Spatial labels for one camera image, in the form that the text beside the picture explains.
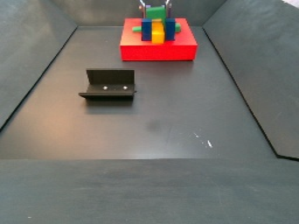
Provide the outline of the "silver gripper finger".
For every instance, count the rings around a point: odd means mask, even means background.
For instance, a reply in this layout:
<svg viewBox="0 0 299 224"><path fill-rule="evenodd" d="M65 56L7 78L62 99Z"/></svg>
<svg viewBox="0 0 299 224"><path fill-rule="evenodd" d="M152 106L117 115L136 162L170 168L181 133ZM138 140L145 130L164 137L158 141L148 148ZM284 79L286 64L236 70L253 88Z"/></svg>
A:
<svg viewBox="0 0 299 224"><path fill-rule="evenodd" d="M172 10L172 0L164 0L164 8L165 8L165 17L170 17L170 10Z"/></svg>
<svg viewBox="0 0 299 224"><path fill-rule="evenodd" d="M138 0L138 10L142 12L142 18L145 18L145 2Z"/></svg>

